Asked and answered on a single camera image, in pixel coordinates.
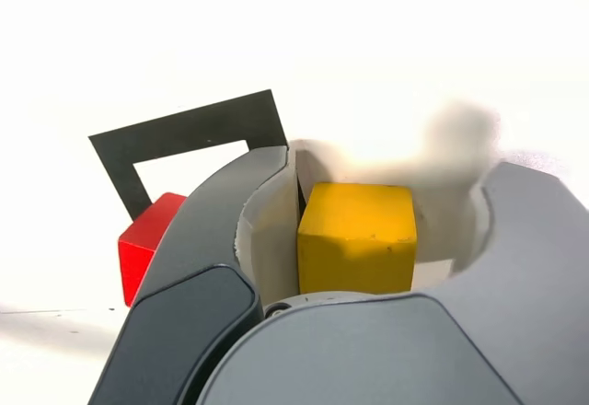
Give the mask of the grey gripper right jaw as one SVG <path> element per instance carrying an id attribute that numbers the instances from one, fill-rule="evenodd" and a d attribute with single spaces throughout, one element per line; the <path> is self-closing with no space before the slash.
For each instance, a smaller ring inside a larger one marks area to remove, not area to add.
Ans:
<path id="1" fill-rule="evenodd" d="M 215 368 L 201 404 L 584 404 L 588 213 L 557 178 L 501 163 L 480 257 L 404 295 L 270 318 Z"/>

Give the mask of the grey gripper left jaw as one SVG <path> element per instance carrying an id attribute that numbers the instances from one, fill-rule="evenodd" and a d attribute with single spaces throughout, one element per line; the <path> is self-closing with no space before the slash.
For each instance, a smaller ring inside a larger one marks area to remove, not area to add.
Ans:
<path id="1" fill-rule="evenodd" d="M 295 157 L 249 151 L 180 206 L 91 396 L 94 404 L 192 404 L 229 349 L 299 292 Z"/>

